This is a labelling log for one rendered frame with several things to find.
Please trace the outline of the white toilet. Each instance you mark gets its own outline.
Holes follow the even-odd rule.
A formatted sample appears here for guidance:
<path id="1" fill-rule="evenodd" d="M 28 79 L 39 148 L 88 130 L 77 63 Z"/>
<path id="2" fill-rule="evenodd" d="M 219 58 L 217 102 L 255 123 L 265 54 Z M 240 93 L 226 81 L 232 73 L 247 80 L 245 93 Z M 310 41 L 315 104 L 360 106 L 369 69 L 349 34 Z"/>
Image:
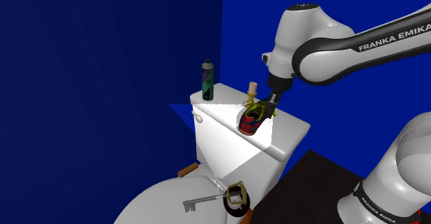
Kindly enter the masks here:
<path id="1" fill-rule="evenodd" d="M 238 124 L 247 95 L 218 83 L 211 101 L 191 95 L 199 166 L 182 178 L 159 182 L 135 197 L 113 224 L 239 224 L 221 199 L 198 203 L 185 212 L 185 200 L 223 194 L 242 181 L 254 208 L 276 185 L 310 125 L 281 110 L 246 136 Z"/>

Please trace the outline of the yellow bottle with cork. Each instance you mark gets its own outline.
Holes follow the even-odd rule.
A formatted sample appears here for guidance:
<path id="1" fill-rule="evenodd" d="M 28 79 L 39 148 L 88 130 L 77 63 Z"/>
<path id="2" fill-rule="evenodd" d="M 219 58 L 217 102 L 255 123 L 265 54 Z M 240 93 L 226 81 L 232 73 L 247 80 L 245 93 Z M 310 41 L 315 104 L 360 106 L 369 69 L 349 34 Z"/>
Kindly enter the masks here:
<path id="1" fill-rule="evenodd" d="M 249 108 L 255 104 L 254 98 L 257 95 L 257 86 L 258 86 L 258 84 L 256 82 L 250 82 L 249 83 L 249 88 L 247 91 L 248 99 L 243 102 L 244 107 Z"/>

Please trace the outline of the red shoe with yellow laces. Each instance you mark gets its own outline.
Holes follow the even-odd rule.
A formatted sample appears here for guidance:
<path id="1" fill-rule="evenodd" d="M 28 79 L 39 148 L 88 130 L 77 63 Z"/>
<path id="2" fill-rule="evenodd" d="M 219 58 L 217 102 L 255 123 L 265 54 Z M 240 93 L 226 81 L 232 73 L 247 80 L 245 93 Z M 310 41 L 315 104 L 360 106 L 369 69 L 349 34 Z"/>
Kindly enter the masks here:
<path id="1" fill-rule="evenodd" d="M 238 130 L 239 132 L 252 136 L 256 133 L 260 125 L 267 119 L 265 115 L 266 100 L 261 100 L 250 106 L 241 116 Z"/>

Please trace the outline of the green spray can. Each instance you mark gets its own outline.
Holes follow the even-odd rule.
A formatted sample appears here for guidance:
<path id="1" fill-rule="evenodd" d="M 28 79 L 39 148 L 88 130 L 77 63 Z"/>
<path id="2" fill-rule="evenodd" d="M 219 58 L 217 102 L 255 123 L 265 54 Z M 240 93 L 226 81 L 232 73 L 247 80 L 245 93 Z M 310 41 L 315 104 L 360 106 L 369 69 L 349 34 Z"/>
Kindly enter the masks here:
<path id="1" fill-rule="evenodd" d="M 210 59 L 202 64 L 202 99 L 211 101 L 213 99 L 214 65 Z"/>

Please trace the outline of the black robot stand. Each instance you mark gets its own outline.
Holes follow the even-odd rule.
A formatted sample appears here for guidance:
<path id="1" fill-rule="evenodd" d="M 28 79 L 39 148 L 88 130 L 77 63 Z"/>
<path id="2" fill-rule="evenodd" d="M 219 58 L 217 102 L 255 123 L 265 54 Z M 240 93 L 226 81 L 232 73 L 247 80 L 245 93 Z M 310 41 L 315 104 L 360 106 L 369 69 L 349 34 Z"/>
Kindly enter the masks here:
<path id="1" fill-rule="evenodd" d="M 250 224 L 343 224 L 337 202 L 360 180 L 309 150 L 256 205 Z"/>

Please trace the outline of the orange block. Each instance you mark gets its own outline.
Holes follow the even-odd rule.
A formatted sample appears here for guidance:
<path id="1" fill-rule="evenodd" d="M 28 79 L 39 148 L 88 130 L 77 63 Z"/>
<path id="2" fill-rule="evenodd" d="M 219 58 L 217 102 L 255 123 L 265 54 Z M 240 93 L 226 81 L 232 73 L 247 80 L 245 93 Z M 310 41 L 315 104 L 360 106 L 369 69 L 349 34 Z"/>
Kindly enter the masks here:
<path id="1" fill-rule="evenodd" d="M 249 209 L 239 224 L 250 224 L 252 214 L 253 214 L 253 211 L 251 209 Z"/>

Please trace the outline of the orange cylinder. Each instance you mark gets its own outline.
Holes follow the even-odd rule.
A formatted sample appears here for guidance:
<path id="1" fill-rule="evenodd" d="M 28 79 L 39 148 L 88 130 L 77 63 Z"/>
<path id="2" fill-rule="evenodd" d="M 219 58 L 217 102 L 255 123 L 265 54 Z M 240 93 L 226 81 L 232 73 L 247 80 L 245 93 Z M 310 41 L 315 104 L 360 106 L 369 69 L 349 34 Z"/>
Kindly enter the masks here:
<path id="1" fill-rule="evenodd" d="M 186 176 L 187 174 L 190 174 L 191 172 L 193 172 L 194 170 L 196 170 L 198 168 L 199 164 L 194 162 L 191 165 L 185 167 L 184 169 L 181 169 L 178 171 L 178 177 L 182 178 L 184 176 Z"/>

